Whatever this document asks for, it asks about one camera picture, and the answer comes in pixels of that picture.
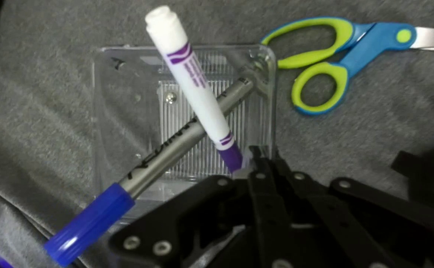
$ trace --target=purple marker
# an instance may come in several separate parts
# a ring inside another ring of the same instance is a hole
[[[205,132],[215,143],[222,162],[228,171],[239,170],[242,167],[242,153],[208,86],[179,19],[167,6],[160,6],[147,13],[145,22],[147,33],[182,89]]]

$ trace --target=scissors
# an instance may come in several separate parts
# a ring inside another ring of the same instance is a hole
[[[261,43],[268,45],[274,37],[289,31],[320,25],[331,27],[335,31],[335,40],[329,48],[297,54],[277,61],[279,68],[310,65],[300,73],[291,89],[291,103],[295,110],[309,116],[325,115],[337,107],[346,95],[350,79],[381,52],[407,49],[434,51],[434,28],[413,27],[402,22],[355,24],[337,16],[313,16],[292,21],[265,34]],[[349,52],[338,62],[319,62],[340,51]],[[303,88],[307,80],[319,74],[329,76],[335,82],[335,89],[325,103],[316,106],[306,104],[301,98]]]

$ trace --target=gray cloth surface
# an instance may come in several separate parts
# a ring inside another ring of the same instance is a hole
[[[0,16],[0,252],[14,266],[53,266],[41,246],[95,191],[90,61],[105,45],[151,45],[144,15],[170,4],[193,43],[254,43],[273,27],[315,15],[434,27],[432,0],[151,1],[8,0]],[[322,48],[323,30],[274,43],[276,55]],[[295,170],[326,183],[349,176],[404,196],[389,170],[398,150],[434,147],[434,52],[387,52],[323,118],[294,113],[295,71],[277,82],[276,143]],[[81,265],[108,266],[103,241]]]

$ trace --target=transparent plastic container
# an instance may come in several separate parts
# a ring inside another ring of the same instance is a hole
[[[264,92],[254,89],[227,115],[248,167],[248,146],[271,156],[274,146],[274,70],[271,51],[258,45],[194,46],[215,95],[248,65],[264,70]],[[120,180],[193,118],[182,92],[154,48],[102,48],[93,59],[93,173],[96,193]],[[227,174],[205,137],[138,196],[136,217],[210,174]],[[233,177],[243,177],[245,168]]]

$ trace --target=gray fabric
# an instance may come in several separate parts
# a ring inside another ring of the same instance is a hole
[[[53,266],[46,237],[92,199],[90,59],[103,45],[150,45],[142,18],[170,4],[194,43],[252,43],[274,25],[337,15],[358,22],[434,27],[430,0],[151,1],[8,0],[0,16],[0,252],[16,266]],[[274,43],[279,57],[310,49],[326,31]],[[399,149],[434,147],[434,52],[381,55],[325,118],[301,118],[288,101],[295,71],[277,82],[276,140],[292,168],[326,183],[355,177],[395,195],[389,170]],[[108,266],[103,246],[83,258]]]

